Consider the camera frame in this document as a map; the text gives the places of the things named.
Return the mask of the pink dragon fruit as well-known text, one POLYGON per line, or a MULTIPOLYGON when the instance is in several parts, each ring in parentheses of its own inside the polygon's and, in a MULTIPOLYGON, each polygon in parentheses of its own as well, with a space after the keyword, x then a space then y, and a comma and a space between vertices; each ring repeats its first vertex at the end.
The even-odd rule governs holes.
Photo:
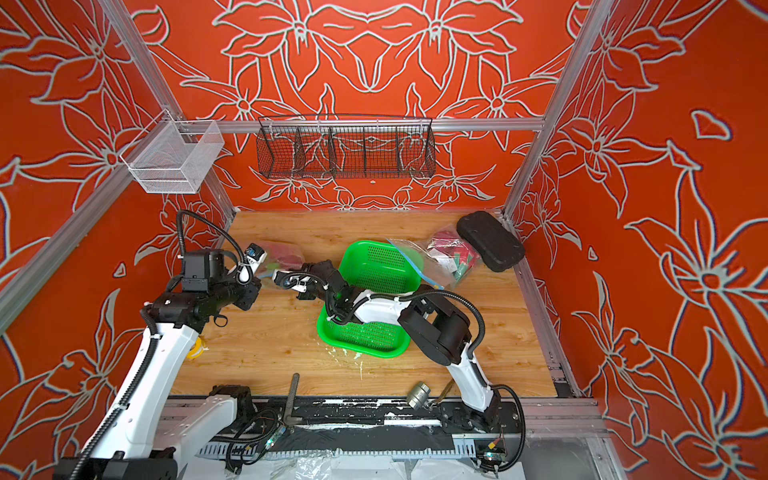
POLYGON ((427 244, 427 253, 451 275, 454 283, 460 283, 480 259, 474 247, 452 229, 434 233, 427 244))
POLYGON ((267 252, 263 263, 266 270, 298 269, 305 263, 301 248, 295 244, 267 241, 262 244, 262 248, 267 252))

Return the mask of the clear zip bag blue seal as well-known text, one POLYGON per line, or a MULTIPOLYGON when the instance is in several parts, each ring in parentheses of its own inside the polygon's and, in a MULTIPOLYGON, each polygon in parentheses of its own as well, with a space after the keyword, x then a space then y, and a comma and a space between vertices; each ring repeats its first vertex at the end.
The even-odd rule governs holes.
POLYGON ((256 271, 263 288, 277 289, 272 276, 276 270, 296 270, 305 262, 301 248, 293 243, 259 240, 256 244, 266 253, 256 271))

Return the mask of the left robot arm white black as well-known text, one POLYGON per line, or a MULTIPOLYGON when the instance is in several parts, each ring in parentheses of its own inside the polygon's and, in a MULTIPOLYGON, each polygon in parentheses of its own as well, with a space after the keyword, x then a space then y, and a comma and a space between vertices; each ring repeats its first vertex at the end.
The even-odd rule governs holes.
POLYGON ((178 212, 182 271, 141 308, 146 328, 116 400, 80 452, 56 465, 54 478, 180 479, 214 436, 256 417, 249 388, 219 385, 170 431, 157 431, 179 370, 206 324, 230 305, 249 310, 261 289, 256 272, 267 257, 262 247, 187 250, 183 221, 198 217, 178 212))

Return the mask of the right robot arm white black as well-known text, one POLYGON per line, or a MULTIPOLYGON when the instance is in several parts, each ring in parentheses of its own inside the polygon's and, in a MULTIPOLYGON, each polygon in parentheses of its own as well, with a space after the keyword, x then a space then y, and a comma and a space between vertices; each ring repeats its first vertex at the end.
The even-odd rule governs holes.
POLYGON ((272 280, 282 289, 296 291, 300 300, 322 300, 327 319, 336 325, 401 327, 428 359, 447 368, 464 406, 486 424, 498 422, 503 391, 512 398, 517 420, 525 419, 515 391, 491 383, 480 366, 475 350, 484 339, 485 322, 464 297, 425 284, 403 294, 363 289, 344 280, 330 261, 276 270, 272 280))

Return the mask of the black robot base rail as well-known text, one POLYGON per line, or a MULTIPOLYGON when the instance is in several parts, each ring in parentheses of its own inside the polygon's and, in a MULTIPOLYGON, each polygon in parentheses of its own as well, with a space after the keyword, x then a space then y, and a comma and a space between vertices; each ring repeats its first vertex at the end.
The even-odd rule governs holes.
POLYGON ((518 408, 509 398, 490 427, 472 419, 457 398, 415 410, 400 397, 304 396, 294 400, 289 419, 295 424, 267 451, 267 460, 315 453, 473 458, 494 441, 514 452, 521 431, 518 408))

